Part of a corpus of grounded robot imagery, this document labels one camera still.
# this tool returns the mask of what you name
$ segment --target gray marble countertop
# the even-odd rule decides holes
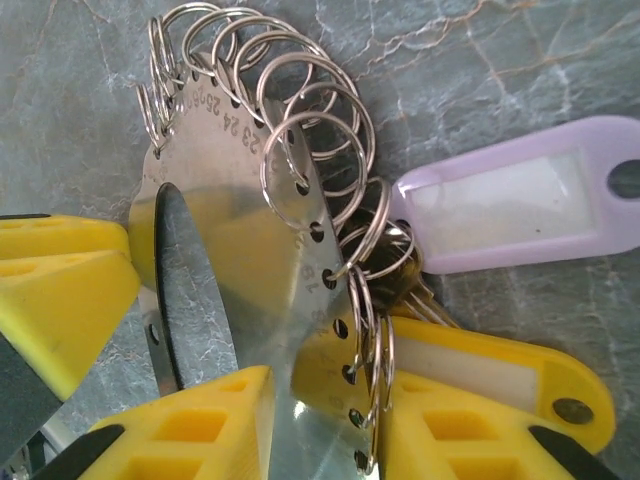
[[[0,214],[126,223],[148,137],[146,21],[166,0],[0,1]],[[389,180],[430,162],[589,115],[640,118],[638,0],[248,2],[318,40],[357,80]],[[176,212],[179,209],[176,199]],[[233,368],[215,282],[176,215],[170,312],[187,384]],[[640,250],[434,278],[472,329],[552,346],[595,370],[616,402],[602,454],[640,471]],[[133,306],[62,416],[77,432],[157,395]]]

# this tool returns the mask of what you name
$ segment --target purple key tag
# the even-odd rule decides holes
[[[640,200],[609,177],[630,162],[640,121],[591,117],[407,173],[392,217],[413,227],[429,273],[620,253],[640,245]]]

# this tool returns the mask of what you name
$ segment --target key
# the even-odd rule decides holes
[[[340,246],[345,255],[357,245],[367,230],[372,214],[361,210],[341,232]],[[422,254],[414,248],[411,227],[403,222],[388,222],[385,231],[362,266],[376,308],[392,315],[460,328],[446,310],[434,299],[433,291],[421,274]]]

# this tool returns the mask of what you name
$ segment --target key tag hole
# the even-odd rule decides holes
[[[627,160],[616,165],[607,177],[607,187],[617,198],[640,199],[640,160]]]

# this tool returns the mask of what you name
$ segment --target lavender plastic key tag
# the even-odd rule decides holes
[[[640,160],[640,121],[591,117],[417,168],[396,182],[429,273],[609,255],[640,245],[640,200],[608,184]]]

